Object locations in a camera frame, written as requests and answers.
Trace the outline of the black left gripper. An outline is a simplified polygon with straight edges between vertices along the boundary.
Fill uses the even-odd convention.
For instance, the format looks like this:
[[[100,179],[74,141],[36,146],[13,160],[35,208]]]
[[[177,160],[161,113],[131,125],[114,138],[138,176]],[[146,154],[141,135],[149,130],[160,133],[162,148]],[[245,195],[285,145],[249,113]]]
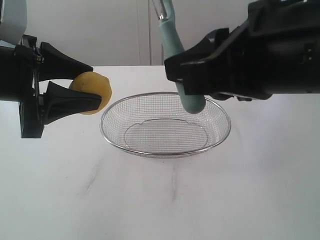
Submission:
[[[0,47],[0,99],[18,103],[23,139],[39,139],[44,125],[97,110],[102,102],[99,95],[71,90],[49,81],[40,110],[39,81],[74,80],[94,68],[65,55],[48,42],[41,42],[39,49],[36,43],[35,36],[23,35],[14,48]]]

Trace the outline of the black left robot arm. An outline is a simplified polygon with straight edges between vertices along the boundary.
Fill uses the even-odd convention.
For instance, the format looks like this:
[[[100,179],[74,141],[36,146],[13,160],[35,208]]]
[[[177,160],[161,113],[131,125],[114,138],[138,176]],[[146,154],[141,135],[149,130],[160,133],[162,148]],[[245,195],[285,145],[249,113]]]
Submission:
[[[48,42],[26,35],[27,2],[0,2],[0,99],[19,104],[23,139],[39,139],[45,125],[61,118],[97,110],[102,97],[62,87],[53,80],[74,80],[93,68],[77,61]]]

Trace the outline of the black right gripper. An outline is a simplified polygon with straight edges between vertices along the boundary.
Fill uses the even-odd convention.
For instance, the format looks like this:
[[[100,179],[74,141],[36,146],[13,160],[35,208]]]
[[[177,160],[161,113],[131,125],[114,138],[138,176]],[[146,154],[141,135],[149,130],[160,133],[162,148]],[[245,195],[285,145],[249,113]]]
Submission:
[[[241,60],[180,64],[187,95],[225,101],[320,92],[320,2],[256,0],[248,4]]]

